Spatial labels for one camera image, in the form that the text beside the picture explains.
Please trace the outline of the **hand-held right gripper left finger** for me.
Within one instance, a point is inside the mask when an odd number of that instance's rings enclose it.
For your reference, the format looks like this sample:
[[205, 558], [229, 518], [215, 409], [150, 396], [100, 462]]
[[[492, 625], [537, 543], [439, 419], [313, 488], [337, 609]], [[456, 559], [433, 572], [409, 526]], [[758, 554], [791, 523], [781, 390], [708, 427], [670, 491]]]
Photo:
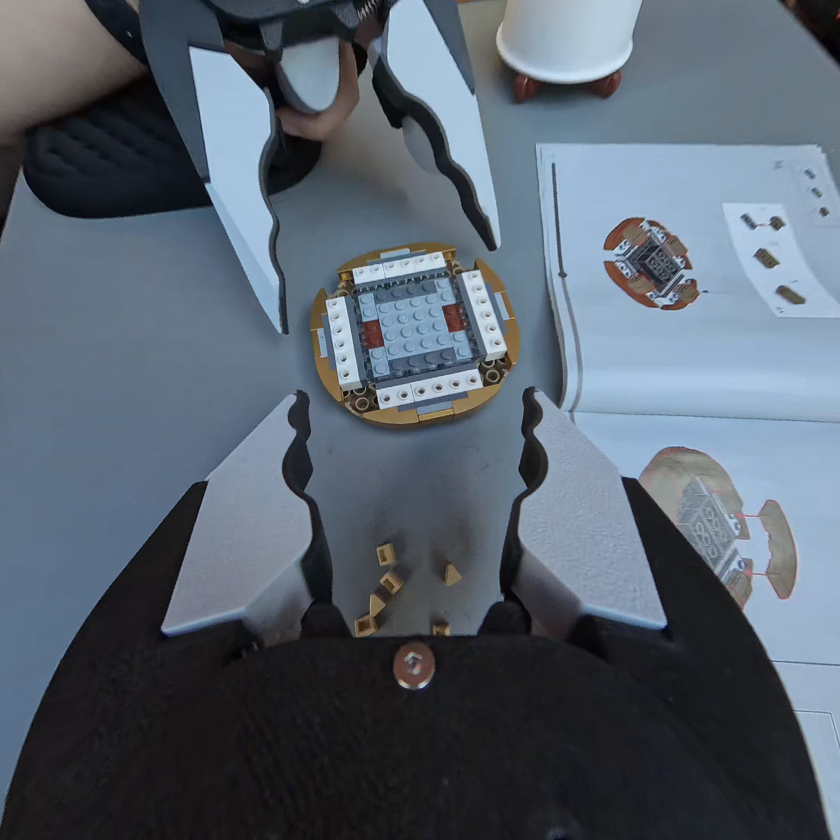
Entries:
[[297, 391], [210, 474], [164, 635], [239, 621], [258, 637], [295, 637], [311, 604], [331, 603], [329, 547], [307, 494], [310, 432]]

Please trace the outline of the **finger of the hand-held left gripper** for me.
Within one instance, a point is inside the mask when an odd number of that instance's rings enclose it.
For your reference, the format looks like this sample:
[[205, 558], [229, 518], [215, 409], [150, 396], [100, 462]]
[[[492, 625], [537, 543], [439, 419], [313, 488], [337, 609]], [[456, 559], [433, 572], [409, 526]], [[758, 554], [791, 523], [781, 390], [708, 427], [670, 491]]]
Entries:
[[380, 2], [373, 86], [389, 123], [428, 171], [454, 185], [489, 250], [501, 244], [476, 84], [455, 1]]
[[199, 1], [142, 1], [143, 45], [156, 84], [267, 317], [288, 332], [278, 222], [266, 194], [277, 142], [270, 96], [231, 56]]

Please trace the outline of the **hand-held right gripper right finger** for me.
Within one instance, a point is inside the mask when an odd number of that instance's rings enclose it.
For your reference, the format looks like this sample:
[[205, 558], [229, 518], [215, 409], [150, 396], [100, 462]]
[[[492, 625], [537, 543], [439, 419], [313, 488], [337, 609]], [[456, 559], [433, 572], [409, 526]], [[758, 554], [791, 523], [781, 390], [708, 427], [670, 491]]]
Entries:
[[583, 615], [662, 629], [665, 611], [614, 464], [536, 388], [523, 394], [519, 465], [501, 589], [540, 631]]

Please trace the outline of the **cluster of tan lego pieces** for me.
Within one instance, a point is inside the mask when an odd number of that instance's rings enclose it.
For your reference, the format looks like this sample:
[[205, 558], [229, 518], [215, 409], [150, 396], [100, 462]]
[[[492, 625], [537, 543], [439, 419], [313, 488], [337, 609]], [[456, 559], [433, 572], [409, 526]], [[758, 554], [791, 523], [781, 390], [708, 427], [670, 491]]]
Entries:
[[[370, 594], [369, 611], [357, 617], [353, 623], [353, 635], [357, 638], [369, 637], [381, 629], [379, 617], [395, 595], [401, 592], [405, 582], [395, 571], [396, 550], [392, 542], [378, 545], [375, 549], [379, 565], [385, 569], [377, 588]], [[462, 580], [458, 569], [450, 562], [444, 564], [443, 582], [449, 587]], [[431, 624], [434, 637], [448, 637], [452, 634], [450, 624], [443, 619], [434, 619]]]

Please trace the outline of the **round lego base model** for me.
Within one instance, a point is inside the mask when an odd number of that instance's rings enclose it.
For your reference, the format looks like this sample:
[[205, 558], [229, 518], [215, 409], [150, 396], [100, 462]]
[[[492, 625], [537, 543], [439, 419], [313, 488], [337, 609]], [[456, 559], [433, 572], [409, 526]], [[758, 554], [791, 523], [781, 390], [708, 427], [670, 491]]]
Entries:
[[499, 276], [456, 247], [413, 243], [338, 268], [316, 296], [311, 345], [325, 389], [373, 427], [409, 429], [476, 414], [515, 368], [521, 338]]

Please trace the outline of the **person's left forearm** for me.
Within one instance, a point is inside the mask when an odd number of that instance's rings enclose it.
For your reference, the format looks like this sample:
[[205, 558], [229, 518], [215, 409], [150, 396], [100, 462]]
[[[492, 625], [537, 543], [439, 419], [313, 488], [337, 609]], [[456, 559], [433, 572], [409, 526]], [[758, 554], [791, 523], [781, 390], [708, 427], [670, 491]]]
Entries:
[[2, 1], [1, 145], [144, 73], [86, 2]]

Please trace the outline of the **reddish brown lego stand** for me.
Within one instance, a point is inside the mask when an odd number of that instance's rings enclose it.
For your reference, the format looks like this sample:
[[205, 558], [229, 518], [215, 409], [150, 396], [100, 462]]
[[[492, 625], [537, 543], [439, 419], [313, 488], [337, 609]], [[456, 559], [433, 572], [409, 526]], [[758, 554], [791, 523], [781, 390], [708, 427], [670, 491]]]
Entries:
[[600, 99], [608, 99], [618, 90], [622, 80], [621, 68], [615, 68], [610, 73], [604, 69], [529, 70], [515, 75], [512, 81], [512, 95], [516, 102], [526, 102], [541, 88], [555, 86], [584, 88]]

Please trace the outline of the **open lego instruction booklet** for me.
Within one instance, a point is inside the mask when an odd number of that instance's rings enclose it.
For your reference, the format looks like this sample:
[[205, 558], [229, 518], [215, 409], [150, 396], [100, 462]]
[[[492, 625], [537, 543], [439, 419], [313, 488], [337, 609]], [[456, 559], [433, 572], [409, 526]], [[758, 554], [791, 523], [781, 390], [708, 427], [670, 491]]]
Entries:
[[838, 838], [839, 205], [818, 145], [537, 146], [559, 405], [760, 637]]

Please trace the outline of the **white paper cup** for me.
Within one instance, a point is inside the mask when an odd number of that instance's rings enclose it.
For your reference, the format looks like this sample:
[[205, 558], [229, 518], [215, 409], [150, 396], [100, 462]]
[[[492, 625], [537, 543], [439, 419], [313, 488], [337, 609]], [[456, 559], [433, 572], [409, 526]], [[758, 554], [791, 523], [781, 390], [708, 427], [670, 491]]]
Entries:
[[627, 62], [641, 6], [641, 1], [508, 1], [497, 50], [506, 65], [537, 81], [595, 81]]

